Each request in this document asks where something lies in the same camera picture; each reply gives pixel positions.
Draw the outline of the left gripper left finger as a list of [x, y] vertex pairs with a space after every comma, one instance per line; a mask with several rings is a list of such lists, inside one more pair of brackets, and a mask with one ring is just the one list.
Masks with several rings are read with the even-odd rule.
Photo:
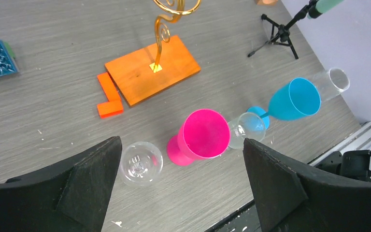
[[0, 232], [99, 232], [122, 155], [113, 136], [0, 183]]

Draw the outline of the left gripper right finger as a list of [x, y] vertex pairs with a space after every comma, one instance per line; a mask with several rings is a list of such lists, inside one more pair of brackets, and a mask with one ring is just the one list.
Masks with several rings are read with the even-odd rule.
[[245, 139], [243, 157], [264, 232], [371, 232], [371, 182], [332, 174]]

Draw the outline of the clear textured wine glass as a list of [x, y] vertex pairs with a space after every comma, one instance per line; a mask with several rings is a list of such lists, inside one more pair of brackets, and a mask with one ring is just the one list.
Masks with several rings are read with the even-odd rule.
[[264, 121], [255, 113], [246, 112], [228, 122], [230, 142], [228, 147], [243, 149], [245, 138], [261, 142], [266, 134]]

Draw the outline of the blue wine glass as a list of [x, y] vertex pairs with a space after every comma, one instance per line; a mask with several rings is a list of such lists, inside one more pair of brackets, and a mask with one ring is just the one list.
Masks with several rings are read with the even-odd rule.
[[259, 106], [252, 106], [247, 112], [260, 116], [267, 129], [270, 116], [282, 121], [292, 121], [315, 115], [320, 107], [321, 97], [316, 86], [311, 81], [298, 77], [274, 93], [267, 111]]

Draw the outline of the pink wine glass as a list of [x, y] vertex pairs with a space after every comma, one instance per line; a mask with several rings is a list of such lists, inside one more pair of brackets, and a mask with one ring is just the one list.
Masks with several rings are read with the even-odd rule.
[[228, 148], [230, 129], [225, 118], [212, 109], [192, 112], [167, 144], [169, 159], [188, 166], [196, 160], [221, 156]]

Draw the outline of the clear stemmed wine glass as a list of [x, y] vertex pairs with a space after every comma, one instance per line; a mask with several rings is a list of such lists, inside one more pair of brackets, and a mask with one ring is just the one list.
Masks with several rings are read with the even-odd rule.
[[327, 102], [341, 95], [350, 86], [346, 73], [340, 68], [330, 68], [311, 76], [309, 80], [317, 88], [321, 102]]

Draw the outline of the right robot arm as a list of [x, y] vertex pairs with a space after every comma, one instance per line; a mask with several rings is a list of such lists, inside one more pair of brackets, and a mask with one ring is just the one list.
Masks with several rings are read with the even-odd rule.
[[347, 178], [371, 182], [371, 150], [334, 151], [323, 158], [316, 168]]

